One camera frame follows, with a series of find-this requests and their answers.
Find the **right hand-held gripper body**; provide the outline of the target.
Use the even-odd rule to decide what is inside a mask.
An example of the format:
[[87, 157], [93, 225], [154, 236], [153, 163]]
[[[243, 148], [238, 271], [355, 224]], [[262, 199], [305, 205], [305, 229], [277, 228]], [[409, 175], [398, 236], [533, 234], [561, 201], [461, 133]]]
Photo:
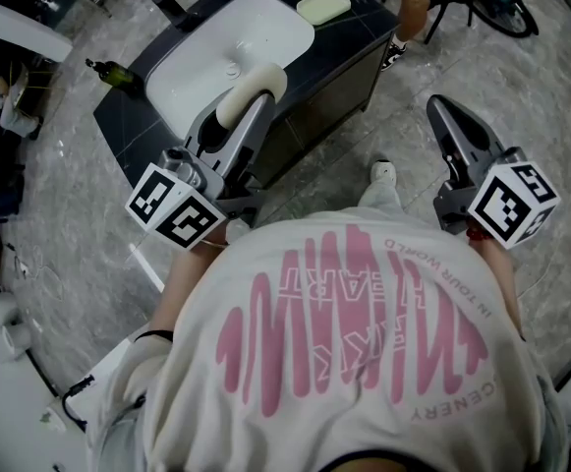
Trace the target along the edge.
[[519, 147], [510, 147], [484, 171], [449, 156], [451, 178], [433, 200], [443, 230], [458, 234], [473, 218], [504, 248], [534, 237], [560, 204], [560, 196], [539, 166]]

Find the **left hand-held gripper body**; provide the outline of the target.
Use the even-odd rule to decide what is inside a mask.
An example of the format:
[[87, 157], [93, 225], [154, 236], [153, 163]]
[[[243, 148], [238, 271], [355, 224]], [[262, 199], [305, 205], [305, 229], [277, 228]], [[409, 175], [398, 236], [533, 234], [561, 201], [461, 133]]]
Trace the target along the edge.
[[129, 196], [125, 210], [145, 231], [180, 251], [189, 251], [222, 223], [253, 224], [265, 190], [250, 171], [265, 137], [245, 138], [232, 167], [212, 164], [185, 149], [163, 152], [163, 166], [151, 163]]

